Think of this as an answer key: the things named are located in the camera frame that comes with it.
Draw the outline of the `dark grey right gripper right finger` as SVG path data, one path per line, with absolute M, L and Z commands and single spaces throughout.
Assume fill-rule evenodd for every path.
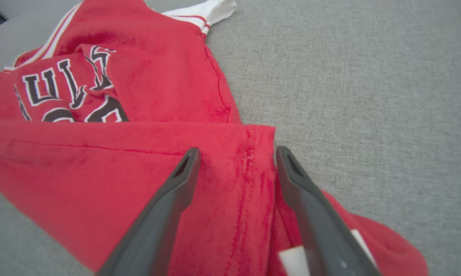
M 285 250 L 294 276 L 379 276 L 365 243 L 353 234 L 290 149 L 276 148 L 282 194 L 297 219 L 302 247 Z

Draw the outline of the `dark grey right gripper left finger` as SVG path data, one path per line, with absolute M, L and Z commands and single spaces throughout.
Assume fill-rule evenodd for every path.
M 180 216 L 191 204 L 201 153 L 190 148 L 112 250 L 98 276 L 165 276 Z

